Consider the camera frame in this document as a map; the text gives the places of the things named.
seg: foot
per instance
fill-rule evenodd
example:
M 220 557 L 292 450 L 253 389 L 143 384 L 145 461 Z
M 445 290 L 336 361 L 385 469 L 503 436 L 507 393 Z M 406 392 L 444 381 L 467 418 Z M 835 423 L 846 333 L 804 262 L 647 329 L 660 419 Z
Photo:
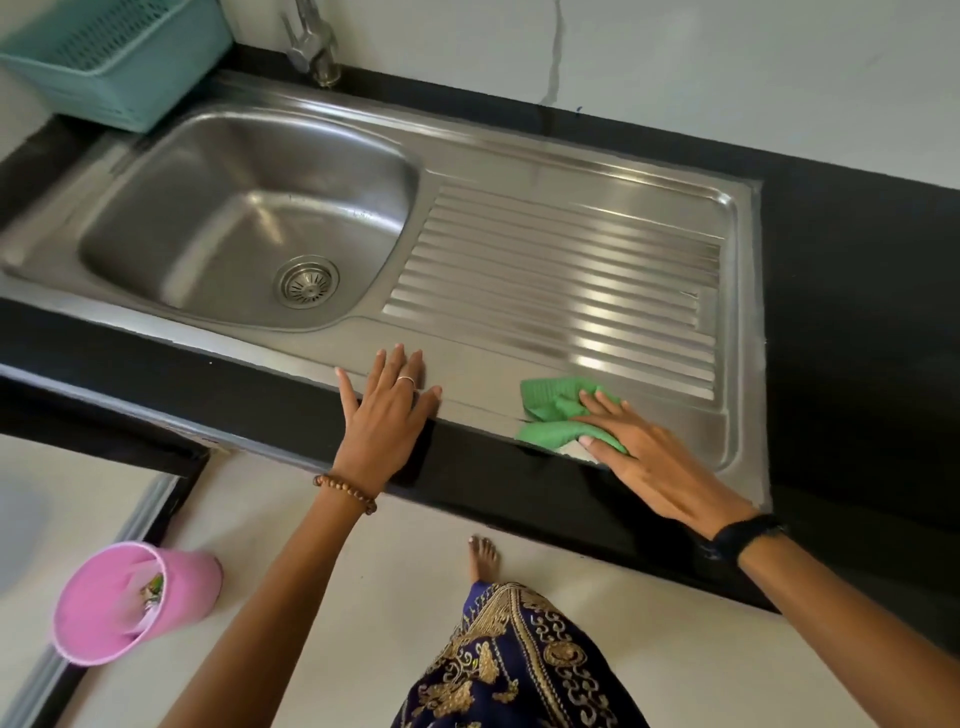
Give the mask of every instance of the foot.
M 500 577 L 500 554 L 490 539 L 470 536 L 469 560 L 470 584 L 477 581 L 492 584 Z

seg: teal plastic basket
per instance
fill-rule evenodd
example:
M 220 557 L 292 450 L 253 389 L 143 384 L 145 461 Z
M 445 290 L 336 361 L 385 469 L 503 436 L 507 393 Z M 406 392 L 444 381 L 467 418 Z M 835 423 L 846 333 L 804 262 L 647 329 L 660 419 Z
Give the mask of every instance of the teal plastic basket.
M 217 0 L 65 0 L 0 43 L 59 113 L 146 132 L 232 44 Z

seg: sink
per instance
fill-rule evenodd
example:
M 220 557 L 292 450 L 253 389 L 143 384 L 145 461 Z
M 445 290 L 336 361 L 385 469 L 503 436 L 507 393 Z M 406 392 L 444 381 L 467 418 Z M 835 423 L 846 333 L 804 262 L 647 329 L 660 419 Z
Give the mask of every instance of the sink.
M 328 386 L 402 341 L 493 436 L 588 376 L 763 502 L 756 219 L 747 182 L 220 72 L 6 231 L 0 296 Z
M 393 250 L 419 172 L 396 146 L 269 112 L 176 126 L 90 221 L 80 259 L 145 301 L 306 329 L 353 308 Z

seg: forearm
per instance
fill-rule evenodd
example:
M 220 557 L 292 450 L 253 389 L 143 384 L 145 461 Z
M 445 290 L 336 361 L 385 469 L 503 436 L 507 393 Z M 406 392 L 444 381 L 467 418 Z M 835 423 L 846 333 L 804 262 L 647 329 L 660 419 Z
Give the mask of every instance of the forearm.
M 363 510 L 355 498 L 320 490 L 160 728 L 263 728 L 273 722 L 337 556 Z
M 740 567 L 882 728 L 955 725 L 960 663 L 785 536 L 753 541 Z

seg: cleaning cloth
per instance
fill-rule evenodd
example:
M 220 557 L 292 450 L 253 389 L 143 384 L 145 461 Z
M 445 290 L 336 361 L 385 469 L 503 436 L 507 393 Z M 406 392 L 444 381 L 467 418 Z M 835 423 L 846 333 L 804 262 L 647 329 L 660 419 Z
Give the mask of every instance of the cleaning cloth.
M 587 423 L 570 421 L 571 417 L 589 414 L 587 408 L 580 404 L 581 390 L 591 394 L 601 390 L 611 400 L 620 402 L 596 382 L 582 376 L 521 381 L 520 397 L 523 399 L 523 408 L 538 421 L 524 425 L 516 438 L 541 448 L 557 449 L 581 435 L 589 435 L 603 440 L 620 452 L 626 452 L 627 449 L 620 445 L 620 441 L 606 430 Z

